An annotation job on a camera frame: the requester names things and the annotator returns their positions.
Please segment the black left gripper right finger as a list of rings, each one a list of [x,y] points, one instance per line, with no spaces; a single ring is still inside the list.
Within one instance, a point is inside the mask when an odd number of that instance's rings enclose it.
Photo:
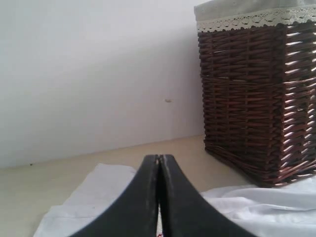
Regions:
[[[159,204],[164,237],[253,237],[210,205],[172,155],[159,156]]]

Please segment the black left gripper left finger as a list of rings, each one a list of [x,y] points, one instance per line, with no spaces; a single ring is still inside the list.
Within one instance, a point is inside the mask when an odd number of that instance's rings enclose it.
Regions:
[[[73,237],[155,237],[158,223],[157,155],[144,157],[122,194]]]

